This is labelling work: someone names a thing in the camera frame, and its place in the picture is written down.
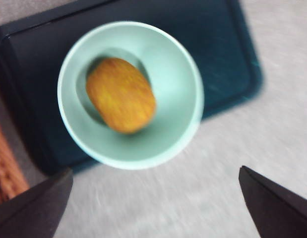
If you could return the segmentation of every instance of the dark blue tray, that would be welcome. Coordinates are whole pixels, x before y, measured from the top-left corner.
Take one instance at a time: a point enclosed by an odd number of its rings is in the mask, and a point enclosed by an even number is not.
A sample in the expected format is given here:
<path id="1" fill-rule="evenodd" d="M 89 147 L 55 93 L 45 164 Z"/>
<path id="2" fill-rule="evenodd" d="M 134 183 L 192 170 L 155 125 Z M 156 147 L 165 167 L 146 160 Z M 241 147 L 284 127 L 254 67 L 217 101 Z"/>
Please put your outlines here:
<path id="1" fill-rule="evenodd" d="M 204 119 L 248 100 L 261 85 L 236 0 L 79 0 L 1 26 L 0 91 L 32 159 L 48 174 L 92 161 L 61 120 L 57 79 L 78 38 L 117 20 L 154 25 L 188 49 L 204 82 Z"/>

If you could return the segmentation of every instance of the bowl rim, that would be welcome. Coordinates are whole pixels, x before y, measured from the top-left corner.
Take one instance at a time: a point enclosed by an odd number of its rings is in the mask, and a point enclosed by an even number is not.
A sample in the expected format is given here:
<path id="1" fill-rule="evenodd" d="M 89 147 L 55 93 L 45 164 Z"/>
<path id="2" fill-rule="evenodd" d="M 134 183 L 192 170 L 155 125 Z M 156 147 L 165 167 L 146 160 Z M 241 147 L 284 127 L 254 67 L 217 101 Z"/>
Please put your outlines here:
<path id="1" fill-rule="evenodd" d="M 187 126 L 186 126 L 184 132 L 182 133 L 182 135 L 178 138 L 178 140 L 174 144 L 172 144 L 170 147 L 168 147 L 164 151 L 161 151 L 154 156 L 144 158 L 144 159 L 141 159 L 141 160 L 122 161 L 122 160 L 118 160 L 118 159 L 115 159 L 115 158 L 111 158 L 111 157 L 108 157 L 108 156 L 101 155 L 98 152 L 91 149 L 87 144 L 85 144 L 79 138 L 79 136 L 76 135 L 76 133 L 72 129 L 71 125 L 69 124 L 67 117 L 66 117 L 66 114 L 65 114 L 65 111 L 64 111 L 63 101 L 62 101 L 62 96 L 61 96 L 62 83 L 63 83 L 65 70 L 66 70 L 67 65 L 68 65 L 70 59 L 72 58 L 73 54 L 76 52 L 76 50 L 81 45 L 83 45 L 84 42 L 88 38 L 94 36 L 95 34 L 98 34 L 100 31 L 105 31 L 107 29 L 114 28 L 114 27 L 117 27 L 117 26 L 137 26 L 137 27 L 147 28 L 147 29 L 153 30 L 153 31 L 163 35 L 164 37 L 168 38 L 169 40 L 171 40 L 172 43 L 174 43 L 177 46 L 177 48 L 184 54 L 186 60 L 188 61 L 190 68 L 191 68 L 193 75 L 194 75 L 194 83 L 196 84 L 196 92 L 195 92 L 196 93 L 196 100 L 195 100 L 194 110 L 193 110 L 193 113 L 191 115 L 190 121 L 187 124 Z M 74 45 L 71 47 L 71 49 L 69 50 L 69 52 L 65 56 L 64 61 L 62 63 L 60 73 L 59 73 L 59 78 L 58 78 L 57 98 L 58 98 L 58 105 L 59 105 L 59 110 L 60 110 L 60 113 L 61 113 L 61 118 L 63 120 L 63 123 L 64 123 L 67 131 L 69 132 L 70 136 L 76 142 L 76 144 L 86 154 L 88 154 L 93 159 L 95 159 L 95 160 L 97 160 L 97 161 L 99 161 L 103 164 L 106 164 L 108 166 L 119 168 L 119 169 L 125 169 L 125 170 L 140 170 L 140 169 L 146 169 L 146 168 L 154 167 L 154 166 L 160 165 L 160 164 L 170 160 L 174 156 L 176 156 L 179 152 L 181 152 L 188 145 L 188 143 L 191 141 L 194 134 L 196 133 L 198 126 L 200 124 L 202 114 L 203 114 L 203 109 L 204 109 L 204 90 L 203 90 L 203 84 L 202 84 L 202 77 L 200 75 L 200 72 L 198 70 L 198 67 L 197 67 L 193 57 L 189 54 L 187 49 L 178 40 L 176 40 L 174 37 L 172 37 L 168 33 L 164 32 L 163 30 L 161 30 L 161 29 L 159 29 L 155 26 L 152 26 L 152 25 L 149 25 L 149 24 L 146 24 L 146 23 L 142 23 L 142 22 L 136 22 L 136 21 L 115 21 L 115 22 L 106 23 L 106 24 L 100 25 L 100 26 L 88 31 L 82 37 L 80 37 L 74 43 Z"/>

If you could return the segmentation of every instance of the yellow potato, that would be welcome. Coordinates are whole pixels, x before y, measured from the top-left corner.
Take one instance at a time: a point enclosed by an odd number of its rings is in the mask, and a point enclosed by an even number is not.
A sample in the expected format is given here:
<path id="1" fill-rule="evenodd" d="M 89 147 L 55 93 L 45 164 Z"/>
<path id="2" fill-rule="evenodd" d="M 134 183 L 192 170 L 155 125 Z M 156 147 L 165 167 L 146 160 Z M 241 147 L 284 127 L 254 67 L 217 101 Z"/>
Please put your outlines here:
<path id="1" fill-rule="evenodd" d="M 103 60 L 88 76 L 86 91 L 105 123 L 121 133 L 140 130 L 155 113 L 150 84 L 123 59 Z"/>

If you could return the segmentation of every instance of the bowl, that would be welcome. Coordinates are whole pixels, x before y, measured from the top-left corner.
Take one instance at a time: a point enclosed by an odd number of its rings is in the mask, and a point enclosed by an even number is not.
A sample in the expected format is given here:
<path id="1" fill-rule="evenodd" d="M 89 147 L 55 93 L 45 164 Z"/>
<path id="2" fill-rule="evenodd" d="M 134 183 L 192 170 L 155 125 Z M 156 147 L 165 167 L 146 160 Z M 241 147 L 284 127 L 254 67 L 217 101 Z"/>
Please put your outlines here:
<path id="1" fill-rule="evenodd" d="M 150 124 L 131 135 L 113 131 L 90 102 L 86 78 L 118 57 L 148 79 L 157 102 Z M 145 169 L 174 157 L 192 139 L 203 113 L 203 85 L 188 51 L 166 32 L 140 22 L 101 25 L 83 35 L 61 66 L 58 103 L 70 136 L 89 156 L 120 169 Z"/>

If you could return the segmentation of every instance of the brown wicker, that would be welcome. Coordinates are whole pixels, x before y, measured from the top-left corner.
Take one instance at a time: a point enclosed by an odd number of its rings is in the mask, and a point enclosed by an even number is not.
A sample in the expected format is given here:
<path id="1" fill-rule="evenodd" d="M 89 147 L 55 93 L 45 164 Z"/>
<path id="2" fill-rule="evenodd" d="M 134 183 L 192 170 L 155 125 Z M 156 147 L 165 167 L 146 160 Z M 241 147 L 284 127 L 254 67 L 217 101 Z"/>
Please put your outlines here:
<path id="1" fill-rule="evenodd" d="M 0 127 L 0 204 L 29 189 Z"/>

